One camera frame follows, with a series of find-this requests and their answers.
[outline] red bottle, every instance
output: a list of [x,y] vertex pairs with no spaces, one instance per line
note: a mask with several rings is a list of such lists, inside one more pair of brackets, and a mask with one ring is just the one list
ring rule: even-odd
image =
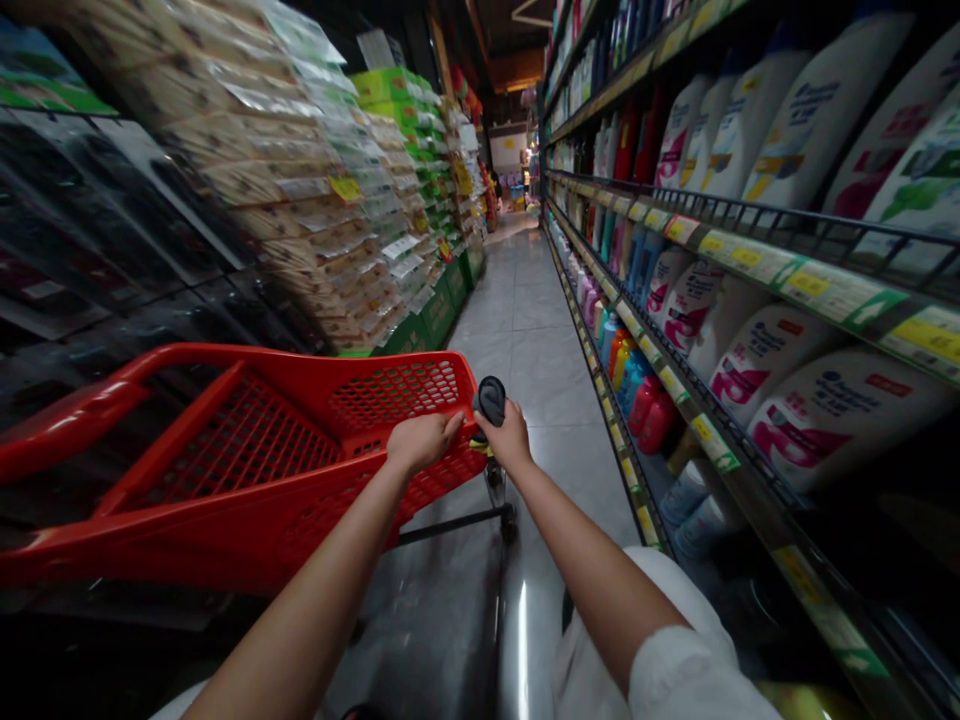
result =
[[647,375],[643,384],[637,388],[637,394],[633,396],[633,407],[630,409],[630,417],[627,418],[627,430],[634,437],[639,437],[643,432],[650,408],[656,404],[659,395],[660,380],[656,375]]
[[660,393],[653,403],[647,418],[643,423],[643,430],[637,436],[637,447],[644,455],[654,455],[660,451],[663,440],[670,432],[670,426],[677,419],[677,406],[668,393]]

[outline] plastic packaging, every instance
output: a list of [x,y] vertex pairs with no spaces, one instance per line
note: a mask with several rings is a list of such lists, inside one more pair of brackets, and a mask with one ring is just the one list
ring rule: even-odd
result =
[[693,347],[723,277],[724,272],[718,265],[698,259],[684,271],[667,296],[661,315],[663,332],[683,355]]
[[737,80],[717,129],[703,182],[688,189],[740,197],[770,123],[790,84],[811,57],[797,49],[794,31],[791,21],[781,22],[763,59]]
[[693,560],[703,560],[727,535],[746,525],[743,515],[733,503],[717,501],[710,495],[694,510],[673,535],[674,548]]
[[943,34],[874,113],[837,172],[823,212],[856,220],[866,214],[890,171],[956,86],[958,56],[960,23]]
[[709,75],[694,75],[670,108],[667,127],[660,143],[660,160],[657,163],[657,187],[679,188],[693,127],[700,116],[700,103],[710,88],[713,78]]
[[850,472],[957,404],[943,383],[858,347],[802,367],[770,393],[747,429],[799,492]]
[[716,478],[717,471],[706,458],[694,458],[688,462],[660,501],[660,514],[664,520],[673,525],[683,523],[710,494],[708,481]]
[[[747,180],[742,199],[805,209],[913,25],[908,12],[861,0],[854,21],[793,82]],[[753,222],[748,210],[743,222]],[[763,213],[761,225],[775,213]]]
[[729,273],[724,275],[687,356],[690,367],[701,378],[710,379],[733,336],[751,315],[773,300],[773,295],[755,284]]
[[651,273],[644,307],[650,319],[660,328],[663,328],[666,317],[667,297],[670,291],[695,260],[695,255],[675,246],[667,248],[657,258],[656,266]]
[[799,308],[776,303],[737,332],[710,378],[731,417],[746,425],[780,381],[844,340],[844,334]]

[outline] supermarket aisle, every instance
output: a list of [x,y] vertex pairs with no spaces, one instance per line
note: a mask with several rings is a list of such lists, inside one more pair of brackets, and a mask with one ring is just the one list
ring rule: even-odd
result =
[[[487,247],[487,271],[449,349],[497,375],[524,409],[534,457],[621,545],[637,532],[546,240],[522,231]],[[500,578],[495,523],[394,550],[381,560],[364,635],[327,697],[339,717],[369,701],[398,718],[549,718],[563,582],[522,502]],[[476,478],[406,528],[489,506]],[[495,614],[504,604],[499,648]],[[500,687],[496,688],[499,675]],[[484,703],[489,699],[491,705]]]

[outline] shopping cart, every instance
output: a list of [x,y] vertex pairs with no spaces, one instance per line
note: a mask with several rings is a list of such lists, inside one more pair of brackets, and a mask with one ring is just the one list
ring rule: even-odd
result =
[[[471,449],[476,383],[463,356],[315,358],[232,345],[167,345],[0,436],[0,484],[94,446],[177,366],[219,376],[98,502],[91,516],[0,549],[0,584],[86,578],[272,596],[333,529],[386,460],[400,421],[463,411],[444,457],[418,473],[388,546],[499,517],[515,535],[496,462]],[[400,534],[421,508],[484,472],[490,510]]]

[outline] metal shelf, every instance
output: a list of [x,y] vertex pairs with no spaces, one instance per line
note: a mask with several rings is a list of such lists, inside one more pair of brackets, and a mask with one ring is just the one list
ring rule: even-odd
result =
[[[594,0],[594,6],[598,2],[600,0]],[[625,63],[616,75],[609,78],[604,86],[593,94],[590,100],[581,105],[571,117],[567,118],[556,131],[551,133],[544,143],[544,147],[553,145],[570,135],[588,119],[620,99],[643,78],[659,70],[668,60],[687,48],[694,40],[702,37],[722,20],[750,2],[756,2],[756,0],[702,0],[690,3],[687,9],[676,18],[661,26],[657,34],[637,51],[632,60]],[[572,59],[572,57],[573,54],[571,53],[568,59]],[[557,89],[554,90],[550,101],[545,106],[544,122],[549,119],[549,111],[552,109],[551,106],[560,87],[561,82],[558,81]]]
[[[884,623],[889,624],[891,616],[897,615],[896,611],[867,607],[823,557],[791,515],[792,510],[809,507],[808,501],[773,472],[686,359],[638,309],[630,293],[624,292],[620,281],[611,275],[553,198],[548,202],[562,231],[600,281],[610,306],[616,308],[637,339],[681,416],[697,432],[724,485],[863,703],[877,718],[948,717],[921,680],[942,673],[943,668],[932,667],[930,658],[935,653],[909,633],[897,638],[900,645],[894,646],[883,627]],[[619,199],[610,201],[618,202],[622,207]],[[909,653],[913,661],[906,662],[903,653]],[[920,666],[917,658],[926,658],[929,665]],[[950,700],[954,706],[960,706],[960,698]]]
[[[955,238],[555,170],[547,177],[960,388]],[[896,238],[879,261],[853,252],[868,232]],[[908,240],[943,255],[934,272],[896,270]]]

